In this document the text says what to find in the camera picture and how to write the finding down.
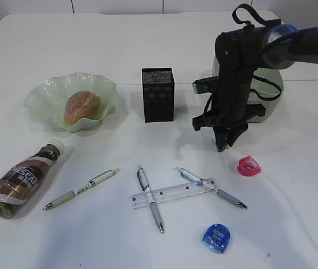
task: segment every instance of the blue pencil sharpener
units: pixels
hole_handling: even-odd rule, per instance
[[[222,224],[211,225],[202,241],[217,254],[224,253],[230,242],[230,232]]]

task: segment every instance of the robotic arm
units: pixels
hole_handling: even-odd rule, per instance
[[[241,21],[236,10],[244,8],[264,27],[254,27]],[[258,68],[285,69],[294,62],[318,63],[318,27],[297,30],[292,25],[281,25],[281,20],[263,20],[247,4],[239,5],[232,13],[243,29],[220,34],[215,42],[215,56],[220,64],[219,76],[203,78],[193,83],[194,92],[210,92],[204,113],[192,119],[196,131],[212,127],[218,150],[232,146],[248,129],[247,121],[265,115],[265,108],[248,105],[252,79],[278,87],[254,75]],[[278,98],[266,98],[272,101]]]

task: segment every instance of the black box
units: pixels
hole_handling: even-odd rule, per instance
[[[174,121],[174,77],[171,68],[143,68],[145,122]]]

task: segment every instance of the gray pen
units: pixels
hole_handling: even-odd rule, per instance
[[[197,175],[192,174],[190,171],[188,171],[184,168],[175,167],[175,170],[179,171],[180,175],[189,181],[194,182],[194,181],[202,180],[202,178],[199,178]],[[237,207],[247,209],[247,206],[243,202],[241,202],[239,199],[233,197],[229,193],[223,191],[222,189],[218,189],[218,191],[216,192],[216,195],[218,197],[221,197],[222,199],[226,200],[227,202],[237,206]]]
[[[113,169],[104,172],[103,174],[98,175],[97,177],[91,179],[88,183],[84,184],[83,186],[79,187],[78,189],[74,189],[59,198],[53,200],[52,202],[48,203],[46,206],[43,207],[43,210],[49,210],[52,208],[55,208],[57,206],[60,206],[62,203],[65,203],[74,197],[78,196],[79,194],[86,192],[88,189],[91,189],[92,187],[100,184],[101,182],[111,178],[112,176],[119,173],[120,169]]]
[[[156,204],[155,199],[150,192],[148,178],[146,177],[145,172],[140,165],[137,166],[136,175],[137,175],[137,178],[140,182],[140,186],[141,186],[142,191],[146,193],[146,199],[148,199],[150,210],[151,210],[151,213],[153,214],[155,223],[159,227],[160,232],[163,234],[164,233],[164,223],[163,223],[163,220],[161,219],[158,205]]]

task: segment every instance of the bottle cap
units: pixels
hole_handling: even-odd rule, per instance
[[[230,232],[222,224],[211,225],[202,241],[217,254],[224,253],[230,242]]]
[[[54,147],[56,147],[59,150],[60,155],[63,154],[65,147],[64,147],[64,144],[62,143],[62,141],[60,141],[58,139],[53,139],[48,144],[51,144]]]

